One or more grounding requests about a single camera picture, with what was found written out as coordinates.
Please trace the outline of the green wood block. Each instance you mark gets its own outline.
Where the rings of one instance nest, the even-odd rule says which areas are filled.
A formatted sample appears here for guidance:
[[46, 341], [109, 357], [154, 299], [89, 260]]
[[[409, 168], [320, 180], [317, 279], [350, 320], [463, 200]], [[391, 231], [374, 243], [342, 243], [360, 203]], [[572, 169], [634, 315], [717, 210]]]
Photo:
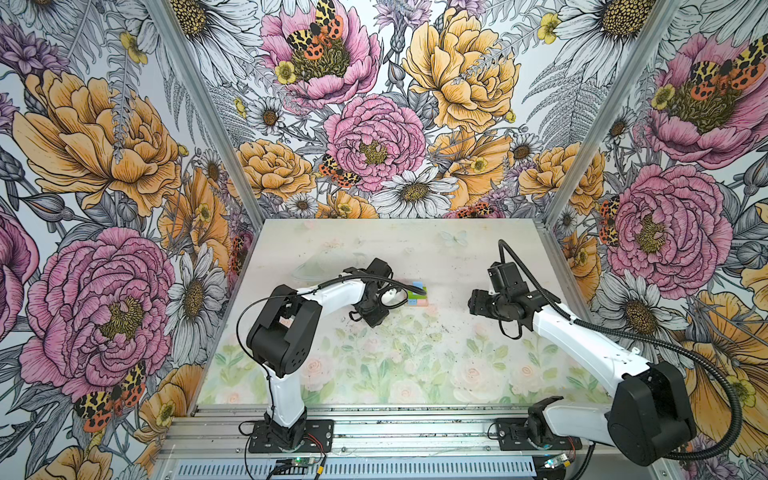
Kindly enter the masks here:
[[420, 301], [426, 302], [427, 301], [426, 290], [422, 289], [420, 293], [409, 290], [408, 301], [409, 302], [420, 302]]

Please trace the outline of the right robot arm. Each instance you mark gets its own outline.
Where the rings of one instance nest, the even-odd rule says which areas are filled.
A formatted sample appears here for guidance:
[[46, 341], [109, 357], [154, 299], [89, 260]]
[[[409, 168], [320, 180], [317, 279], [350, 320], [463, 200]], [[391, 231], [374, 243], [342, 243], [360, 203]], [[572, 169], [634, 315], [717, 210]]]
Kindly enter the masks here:
[[532, 290], [512, 263], [488, 269], [492, 288], [476, 289], [471, 314], [515, 323], [548, 340], [591, 374], [611, 399], [608, 407], [566, 401], [561, 396], [529, 407], [526, 438], [537, 447], [579, 437], [616, 448], [625, 458], [649, 466], [694, 439], [697, 430], [684, 379], [667, 362], [653, 363], [597, 332], [546, 290]]

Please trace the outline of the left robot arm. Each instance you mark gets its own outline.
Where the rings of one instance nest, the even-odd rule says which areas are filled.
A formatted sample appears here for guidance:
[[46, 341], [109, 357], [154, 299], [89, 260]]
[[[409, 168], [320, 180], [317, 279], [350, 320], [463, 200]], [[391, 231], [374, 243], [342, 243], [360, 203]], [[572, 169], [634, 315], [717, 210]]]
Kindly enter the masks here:
[[296, 450], [307, 432], [307, 408], [298, 371], [309, 358], [320, 320], [346, 308], [354, 322], [379, 326], [389, 313], [406, 305], [409, 296], [426, 291], [393, 278], [379, 258], [366, 268], [349, 267], [315, 286], [295, 289], [281, 284], [250, 306], [261, 310], [241, 348], [266, 374], [267, 438], [282, 450]]

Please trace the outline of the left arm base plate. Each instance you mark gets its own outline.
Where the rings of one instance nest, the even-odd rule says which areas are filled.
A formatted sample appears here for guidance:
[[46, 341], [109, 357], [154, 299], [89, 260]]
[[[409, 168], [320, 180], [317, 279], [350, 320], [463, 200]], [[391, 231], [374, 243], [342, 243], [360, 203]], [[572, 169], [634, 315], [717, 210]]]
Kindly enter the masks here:
[[332, 450], [335, 422], [329, 419], [306, 420], [292, 428], [257, 421], [248, 435], [250, 454], [329, 453]]

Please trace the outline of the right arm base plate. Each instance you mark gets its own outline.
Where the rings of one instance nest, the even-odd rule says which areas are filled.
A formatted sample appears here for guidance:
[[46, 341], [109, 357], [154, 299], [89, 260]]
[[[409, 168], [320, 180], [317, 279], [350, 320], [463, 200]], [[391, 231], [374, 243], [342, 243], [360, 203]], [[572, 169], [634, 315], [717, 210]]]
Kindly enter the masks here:
[[497, 418], [486, 430], [489, 440], [496, 441], [501, 451], [579, 451], [579, 438], [556, 436], [547, 427], [522, 417]]

